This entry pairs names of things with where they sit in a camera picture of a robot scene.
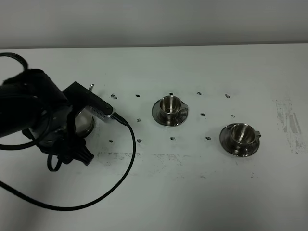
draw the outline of white table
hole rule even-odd
[[[2,231],[307,230],[308,44],[4,51],[25,57],[61,90],[94,83],[142,141],[123,184],[90,208],[49,211],[0,189]],[[21,70],[0,58],[1,81]],[[189,116],[166,128],[151,108],[171,92]],[[220,146],[221,129],[234,122],[261,132],[253,156],[233,157]],[[21,133],[0,140],[26,141]],[[129,130],[98,122],[87,147],[95,155],[88,167],[73,161],[56,173],[37,147],[1,151],[0,178],[45,203],[87,203],[125,172]]]

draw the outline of black wire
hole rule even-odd
[[[131,128],[131,126],[129,124],[125,124],[125,125],[130,130],[130,133],[131,133],[131,136],[132,136],[132,139],[133,139],[133,153],[132,153],[132,156],[131,156],[131,161],[129,163],[129,166],[128,166],[126,172],[124,173],[124,175],[122,176],[122,178],[118,181],[118,183],[114,187],[112,187],[103,196],[97,198],[96,200],[94,200],[92,202],[86,203],[84,205],[73,206],[73,207],[53,206],[53,205],[48,205],[48,204],[45,204],[43,202],[37,201],[35,199],[32,199],[31,197],[28,197],[28,196],[24,195],[23,193],[17,191],[16,189],[12,188],[11,186],[7,185],[6,183],[4,183],[2,181],[0,181],[0,187],[4,188],[5,190],[7,190],[7,191],[9,191],[11,193],[13,193],[15,196],[18,196],[19,198],[21,198],[21,199],[23,199],[25,201],[28,201],[31,204],[37,205],[37,206],[42,207],[42,208],[50,209],[50,210],[56,210],[56,211],[75,211],[75,210],[80,210],[80,209],[83,209],[83,208],[90,207],[91,205],[94,205],[94,204],[100,202],[102,199],[106,198],[109,194],[111,194],[123,182],[123,180],[128,175],[131,167],[133,166],[135,155],[136,155],[136,138],[135,138],[135,135],[134,135],[134,132],[133,132],[133,129]]]
[[[0,150],[22,150],[25,148],[32,147],[34,145],[37,145],[39,142],[41,142],[45,136],[49,133],[49,129],[51,127],[52,119],[53,119],[53,113],[51,108],[45,104],[42,100],[40,100],[37,97],[31,96],[31,95],[8,95],[8,96],[3,96],[0,98],[0,100],[7,100],[7,99],[13,99],[13,98],[21,98],[21,99],[32,99],[42,105],[42,107],[46,110],[46,114],[48,115],[48,122],[47,126],[35,140],[29,142],[29,143],[23,143],[23,144],[18,144],[18,145],[4,145],[0,144]]]
[[[0,53],[0,57],[10,57],[10,58],[13,58],[13,59],[17,60],[23,66],[24,71],[26,71],[28,69],[27,61],[23,57],[18,55],[18,54],[6,52],[6,53]]]

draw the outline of metal saucer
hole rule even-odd
[[[158,100],[152,108],[152,116],[157,123],[159,123],[160,125],[166,126],[166,127],[175,127],[175,126],[182,124],[187,119],[188,110],[180,112],[179,115],[172,120],[164,119],[160,115],[160,107],[159,107],[160,101],[161,100]]]
[[[233,145],[230,142],[230,130],[232,126],[235,124],[229,124],[228,126],[224,127],[219,135],[219,140],[221,146],[226,150],[228,153],[238,156],[238,157],[248,157],[254,154],[260,146],[260,140],[256,139],[252,144],[250,144],[248,147],[242,148],[238,147],[236,145]]]

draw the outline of white wall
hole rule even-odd
[[[2,0],[0,47],[308,40],[306,0]]]

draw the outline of espresso cup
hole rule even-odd
[[[173,95],[163,97],[159,102],[160,115],[163,119],[175,119],[181,112],[187,111],[188,106]]]
[[[231,142],[240,147],[247,147],[261,137],[259,131],[255,131],[248,124],[235,124],[230,130]]]

